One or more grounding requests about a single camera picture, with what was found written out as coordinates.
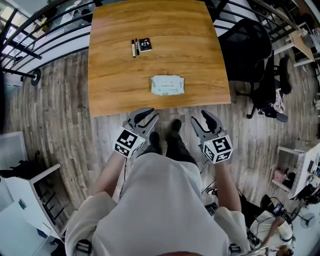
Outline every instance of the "black notebook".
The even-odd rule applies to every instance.
[[[150,51],[152,49],[149,38],[138,39],[136,41],[136,44],[139,49],[139,52]]]

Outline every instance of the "wet wipes package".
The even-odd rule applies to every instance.
[[[151,78],[151,92],[156,95],[184,94],[184,78],[178,75],[155,75]]]

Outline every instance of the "black sneaker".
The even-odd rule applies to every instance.
[[[156,131],[150,133],[149,136],[150,145],[154,147],[158,154],[162,155],[162,148],[160,145],[160,137]]]
[[[175,119],[171,124],[171,130],[176,131],[178,133],[181,129],[181,125],[181,121],[179,119]]]

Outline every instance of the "pink object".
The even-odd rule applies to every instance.
[[[282,183],[286,179],[286,175],[281,170],[275,170],[273,179]]]

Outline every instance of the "wooden floor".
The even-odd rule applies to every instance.
[[[316,139],[318,118],[313,99],[318,86],[313,69],[309,65],[306,68],[305,72],[302,67],[290,66],[293,90],[284,96],[287,123],[258,114],[247,119],[245,114],[251,111],[252,103],[246,97],[236,97],[235,91],[248,92],[249,85],[230,82],[231,104],[159,110],[155,130],[163,138],[171,120],[181,119],[182,139],[202,169],[206,158],[197,146],[198,138],[190,120],[194,116],[204,125],[200,111],[212,112],[221,119],[232,140],[230,168],[242,193],[257,205],[264,194],[275,196],[293,210],[297,203],[288,200],[287,193],[271,183],[271,177],[278,145],[290,146],[298,138]],[[52,179],[63,198],[62,204],[67,206],[66,213],[70,214],[89,195],[91,185],[113,151],[114,133],[127,115],[90,118],[87,50],[52,62],[41,71],[37,87],[27,78],[24,86],[8,99],[5,131],[23,131],[29,158],[40,150],[47,167],[61,163],[58,175],[54,174]],[[127,162],[127,174],[133,161],[131,158]],[[202,177],[205,188],[213,181],[214,172],[208,172],[206,167]],[[203,193],[204,203],[212,200],[213,196]]]

